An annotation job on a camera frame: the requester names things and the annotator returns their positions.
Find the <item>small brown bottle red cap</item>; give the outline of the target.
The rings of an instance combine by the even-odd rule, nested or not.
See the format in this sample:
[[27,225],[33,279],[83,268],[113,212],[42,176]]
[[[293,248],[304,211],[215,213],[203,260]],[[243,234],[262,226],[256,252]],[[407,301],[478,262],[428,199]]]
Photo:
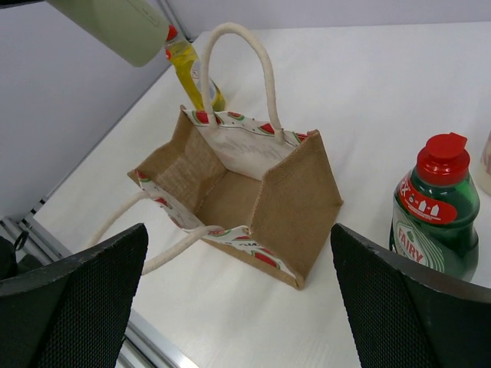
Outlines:
[[174,66],[176,75],[197,110],[203,109],[200,60],[192,44],[170,25],[166,38],[166,58]]

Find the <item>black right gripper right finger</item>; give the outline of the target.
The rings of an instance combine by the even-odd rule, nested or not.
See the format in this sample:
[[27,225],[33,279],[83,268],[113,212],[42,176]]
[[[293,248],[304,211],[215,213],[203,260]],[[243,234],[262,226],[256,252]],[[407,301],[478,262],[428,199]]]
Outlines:
[[490,290],[335,224],[331,250],[363,367],[488,367]]

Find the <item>cream pump lotion bottle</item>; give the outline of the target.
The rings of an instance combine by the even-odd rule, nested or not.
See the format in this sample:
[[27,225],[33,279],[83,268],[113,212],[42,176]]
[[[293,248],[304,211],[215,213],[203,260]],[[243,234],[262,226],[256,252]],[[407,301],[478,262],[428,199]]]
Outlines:
[[476,169],[476,183],[488,195],[491,193],[491,133],[483,147],[479,164]]

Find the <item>dark bottle red cap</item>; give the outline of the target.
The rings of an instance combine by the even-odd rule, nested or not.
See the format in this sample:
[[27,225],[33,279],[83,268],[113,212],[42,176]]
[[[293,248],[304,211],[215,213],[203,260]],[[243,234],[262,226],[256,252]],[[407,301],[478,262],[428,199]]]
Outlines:
[[474,221],[480,200],[470,175],[467,139],[428,139],[416,165],[397,184],[389,249],[416,263],[470,281],[479,257]]

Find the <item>green bottle white cap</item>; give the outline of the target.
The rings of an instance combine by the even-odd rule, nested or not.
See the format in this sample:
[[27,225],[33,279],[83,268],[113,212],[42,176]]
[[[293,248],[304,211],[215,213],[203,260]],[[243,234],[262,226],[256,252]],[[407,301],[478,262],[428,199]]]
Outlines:
[[168,19],[145,1],[58,0],[49,4],[134,67],[166,43]]

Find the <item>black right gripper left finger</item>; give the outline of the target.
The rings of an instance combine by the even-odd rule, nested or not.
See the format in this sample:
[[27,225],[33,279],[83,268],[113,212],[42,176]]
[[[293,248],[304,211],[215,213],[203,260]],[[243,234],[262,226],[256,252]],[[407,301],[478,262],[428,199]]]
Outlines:
[[113,367],[147,255],[145,225],[1,281],[3,367]]

